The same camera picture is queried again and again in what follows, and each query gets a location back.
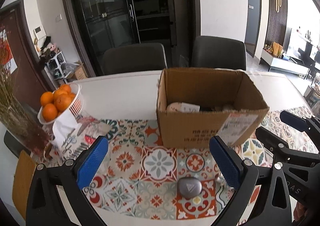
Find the patterned tablecloth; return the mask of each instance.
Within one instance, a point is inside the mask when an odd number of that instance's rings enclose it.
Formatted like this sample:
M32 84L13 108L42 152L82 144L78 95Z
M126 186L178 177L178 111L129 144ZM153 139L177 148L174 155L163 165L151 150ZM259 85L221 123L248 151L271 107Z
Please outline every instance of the patterned tablecloth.
M311 116L306 107L289 111L300 117ZM261 126L287 141L292 149L318 153L305 133L282 123L279 115L280 111L269 112ZM89 125L79 136L68 139L65 158L74 158L75 152L78 153L75 147L72 150L72 146L86 149L98 135L105 135L109 141L107 155L90 186L83 189L93 206L140 218L185 220L218 215L233 194L225 184L216 183L219 168L209 149L164 147L156 120L96 120L82 115L78 122ZM260 166L271 166L272 157L254 134L234 150L242 159L248 158ZM49 165L62 162L54 159ZM185 176L201 181L199 196L185 199L177 194L177 181ZM249 205L256 200L258 193L259 186Z

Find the cardboard box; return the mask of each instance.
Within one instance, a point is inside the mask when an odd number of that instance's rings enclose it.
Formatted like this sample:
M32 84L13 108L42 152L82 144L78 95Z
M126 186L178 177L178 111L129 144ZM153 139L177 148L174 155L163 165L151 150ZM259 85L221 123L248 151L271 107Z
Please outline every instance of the cardboard box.
M232 104L220 112L167 112L173 102L202 107ZM170 68L161 73L157 120L167 148L207 148L218 134L226 144L238 145L254 132L269 110L259 90L242 71L212 68Z
M83 67L83 64L81 64L75 71L75 77L77 80L82 80L82 79L86 79L87 73Z

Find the white table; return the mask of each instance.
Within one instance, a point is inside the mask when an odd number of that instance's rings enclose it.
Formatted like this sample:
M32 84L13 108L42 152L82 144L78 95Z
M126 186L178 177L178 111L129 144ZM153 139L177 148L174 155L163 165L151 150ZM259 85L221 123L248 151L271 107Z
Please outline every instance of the white table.
M156 119L157 83L160 71L128 73L89 78L77 81L82 85L82 95L85 99L84 110L95 118L112 119ZM270 110L283 110L306 105L299 91L286 76L268 72L247 72L250 79L261 91ZM15 167L11 168L12 174L6 174L8 179L5 188L1 191L12 189ZM80 225L62 189L59 189L62 202L72 222ZM146 219L129 217L97 210L107 225L149 225ZM183 221L157 221L153 225L211 225L214 217L197 220Z

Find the dark gray chair back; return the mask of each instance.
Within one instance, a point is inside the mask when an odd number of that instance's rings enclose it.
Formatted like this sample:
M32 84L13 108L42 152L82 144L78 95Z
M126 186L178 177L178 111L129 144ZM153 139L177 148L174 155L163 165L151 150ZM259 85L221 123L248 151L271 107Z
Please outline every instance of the dark gray chair back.
M245 71L244 43L223 37L198 36L193 46L191 66Z
M103 56L105 75L164 68L167 68L167 61L164 47L160 43L140 43L111 48Z

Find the doorway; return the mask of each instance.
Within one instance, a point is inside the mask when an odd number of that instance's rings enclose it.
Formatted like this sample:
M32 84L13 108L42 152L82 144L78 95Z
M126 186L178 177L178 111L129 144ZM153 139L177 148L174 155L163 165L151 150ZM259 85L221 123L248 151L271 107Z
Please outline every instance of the doorway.
M254 57L260 30L261 0L248 0L247 29L244 44L246 51Z
M12 55L10 63L15 80L14 95L21 104L27 104L39 111L42 93L52 90L53 85L47 83L43 73L37 69L33 55L36 50L33 47L32 51L33 43L29 30L26 30L25 21L23 0L15 1L0 10L0 27L6 34L7 48Z

